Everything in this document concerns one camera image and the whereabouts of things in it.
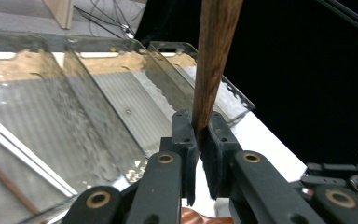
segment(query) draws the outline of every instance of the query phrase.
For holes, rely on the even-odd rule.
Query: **wooden stick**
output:
[[[1,170],[0,180],[32,214],[38,215],[40,213],[34,204],[31,203],[31,201],[29,201],[24,194],[22,194],[22,192],[7,178],[7,176]]]
[[[192,125],[199,150],[226,66],[242,0],[202,0]]]

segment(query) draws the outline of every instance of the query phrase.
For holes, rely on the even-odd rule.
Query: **brown stick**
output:
[[[22,194],[22,192],[7,178],[7,176],[0,171],[0,180],[2,183],[19,199],[20,202],[34,215],[40,212],[37,208]]]
[[[242,0],[202,0],[192,125],[199,150],[226,66]]]

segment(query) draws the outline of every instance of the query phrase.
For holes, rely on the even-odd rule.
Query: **gray floor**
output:
[[[105,14],[126,24],[117,8],[114,8],[113,1],[92,0]],[[145,4],[131,0],[117,0],[120,9],[123,11],[126,21],[134,32],[141,21],[143,8]],[[91,12],[93,4],[91,0],[75,0],[75,5]],[[93,15],[106,21],[106,18],[98,9],[92,11]],[[104,24],[104,26],[115,34],[127,38],[122,30],[116,26]],[[54,20],[52,14],[44,4],[43,0],[0,0],[0,31],[30,32],[40,34],[55,35],[95,35],[108,36],[113,35],[106,32],[96,24],[89,23],[75,9],[72,28],[63,30]]]

